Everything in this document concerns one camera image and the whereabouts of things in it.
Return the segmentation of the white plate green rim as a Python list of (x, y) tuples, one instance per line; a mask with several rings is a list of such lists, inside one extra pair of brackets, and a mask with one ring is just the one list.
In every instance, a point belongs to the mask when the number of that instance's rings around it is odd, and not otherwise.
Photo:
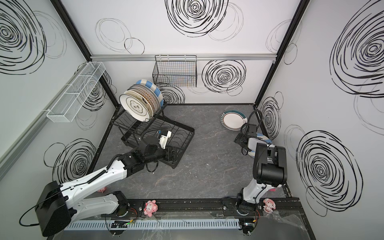
[(231, 131), (239, 131), (247, 122), (246, 115), (238, 110), (226, 110), (221, 114), (222, 125)]

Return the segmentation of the black wire dish rack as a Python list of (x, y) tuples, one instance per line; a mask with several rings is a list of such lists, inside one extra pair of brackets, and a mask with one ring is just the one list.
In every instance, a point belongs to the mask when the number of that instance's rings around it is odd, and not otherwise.
[(122, 133), (121, 140), (126, 146), (135, 148), (139, 146), (139, 140), (142, 133), (149, 129), (169, 130), (172, 136), (168, 139), (167, 146), (178, 147), (178, 156), (175, 162), (162, 161), (173, 169), (179, 164), (185, 151), (187, 150), (192, 138), (195, 135), (195, 129), (182, 123), (171, 120), (164, 114), (164, 105), (158, 110), (148, 122), (141, 122), (133, 118), (126, 110), (119, 111), (117, 116), (112, 118), (112, 124), (119, 128)]

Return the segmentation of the white plate black rim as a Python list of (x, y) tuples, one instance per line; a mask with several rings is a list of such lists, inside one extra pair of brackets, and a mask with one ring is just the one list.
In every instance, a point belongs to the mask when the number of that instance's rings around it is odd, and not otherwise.
[(141, 122), (148, 122), (150, 120), (150, 112), (137, 98), (122, 94), (120, 95), (120, 103), (122, 107), (136, 120)]

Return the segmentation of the blue striped plate front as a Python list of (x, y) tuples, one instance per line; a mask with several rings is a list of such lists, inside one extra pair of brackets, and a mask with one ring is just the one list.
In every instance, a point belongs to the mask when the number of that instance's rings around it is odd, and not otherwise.
[(150, 89), (158, 98), (158, 100), (160, 102), (160, 107), (162, 107), (164, 105), (164, 97), (162, 95), (162, 92), (153, 82), (151, 82), (149, 80), (142, 79), (142, 80), (137, 81), (136, 84), (143, 85), (143, 86), (147, 87), (148, 89)]

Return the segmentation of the cream floral plate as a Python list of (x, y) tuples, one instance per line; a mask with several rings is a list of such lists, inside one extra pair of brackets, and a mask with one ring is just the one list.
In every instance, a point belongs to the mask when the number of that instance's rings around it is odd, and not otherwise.
[(138, 100), (141, 100), (142, 103), (146, 106), (150, 112), (150, 119), (156, 113), (156, 110), (160, 107), (160, 102), (157, 99), (154, 93), (151, 93), (151, 90), (140, 84), (135, 84), (131, 86), (124, 94), (131, 95)]

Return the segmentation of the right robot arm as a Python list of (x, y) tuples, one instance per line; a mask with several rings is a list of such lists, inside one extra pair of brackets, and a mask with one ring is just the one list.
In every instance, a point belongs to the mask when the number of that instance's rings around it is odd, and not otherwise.
[(288, 179), (286, 149), (257, 133), (256, 125), (244, 124), (235, 138), (242, 154), (254, 158), (253, 178), (237, 195), (236, 208), (246, 216), (256, 211), (261, 198), (270, 190), (284, 186)]

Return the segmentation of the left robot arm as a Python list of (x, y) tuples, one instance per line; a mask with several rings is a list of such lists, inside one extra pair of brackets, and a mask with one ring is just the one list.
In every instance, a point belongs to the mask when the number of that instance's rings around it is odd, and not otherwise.
[(145, 169), (149, 163), (158, 163), (173, 153), (167, 141), (172, 132), (166, 127), (156, 128), (159, 136), (150, 136), (144, 131), (139, 146), (125, 154), (113, 156), (109, 164), (79, 179), (59, 184), (48, 183), (35, 206), (43, 237), (50, 237), (64, 230), (70, 223), (95, 215), (108, 215), (128, 202), (121, 192), (104, 197), (89, 198), (94, 192), (114, 182)]

